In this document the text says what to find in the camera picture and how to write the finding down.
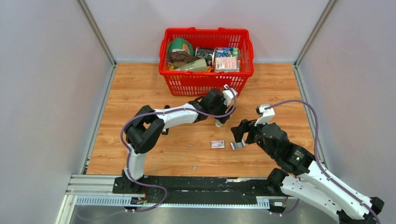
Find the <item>grey-green white stapler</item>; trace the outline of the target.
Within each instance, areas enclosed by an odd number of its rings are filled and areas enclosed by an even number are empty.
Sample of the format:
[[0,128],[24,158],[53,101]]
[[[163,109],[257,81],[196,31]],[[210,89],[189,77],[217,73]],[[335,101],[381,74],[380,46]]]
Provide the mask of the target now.
[[215,121],[215,126],[216,126],[216,127],[221,127],[222,125],[223,125],[223,123],[222,123],[220,120],[217,119],[217,120]]

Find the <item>black stapler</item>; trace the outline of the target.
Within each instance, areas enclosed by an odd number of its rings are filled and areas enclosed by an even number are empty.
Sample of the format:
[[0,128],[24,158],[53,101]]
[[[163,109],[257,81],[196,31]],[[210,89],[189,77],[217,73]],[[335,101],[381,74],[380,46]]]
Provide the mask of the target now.
[[[169,105],[165,105],[164,109],[170,109]],[[169,128],[163,129],[162,130],[162,135],[168,135],[169,134]]]

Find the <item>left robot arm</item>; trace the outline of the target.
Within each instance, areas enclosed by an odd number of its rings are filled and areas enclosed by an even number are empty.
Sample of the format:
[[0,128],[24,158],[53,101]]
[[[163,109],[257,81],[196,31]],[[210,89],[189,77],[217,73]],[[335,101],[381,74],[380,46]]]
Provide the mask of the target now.
[[205,96],[182,106],[165,109],[143,106],[120,132],[121,142],[128,151],[124,168],[127,177],[125,188],[133,194],[141,191],[147,153],[154,148],[163,131],[183,124],[198,123],[208,117],[215,118],[216,125],[221,126],[236,109],[237,96],[235,89],[225,85],[222,91],[213,88]]

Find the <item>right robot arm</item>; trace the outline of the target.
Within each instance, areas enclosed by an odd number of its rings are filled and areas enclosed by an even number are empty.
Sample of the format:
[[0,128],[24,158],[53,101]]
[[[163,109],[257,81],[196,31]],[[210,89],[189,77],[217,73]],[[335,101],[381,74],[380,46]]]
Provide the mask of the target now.
[[231,128],[238,143],[257,144],[278,168],[267,177],[266,188],[272,195],[295,197],[321,210],[340,224],[378,224],[384,201],[368,197],[344,184],[317,162],[302,146],[289,141],[276,123],[255,124],[242,120]]

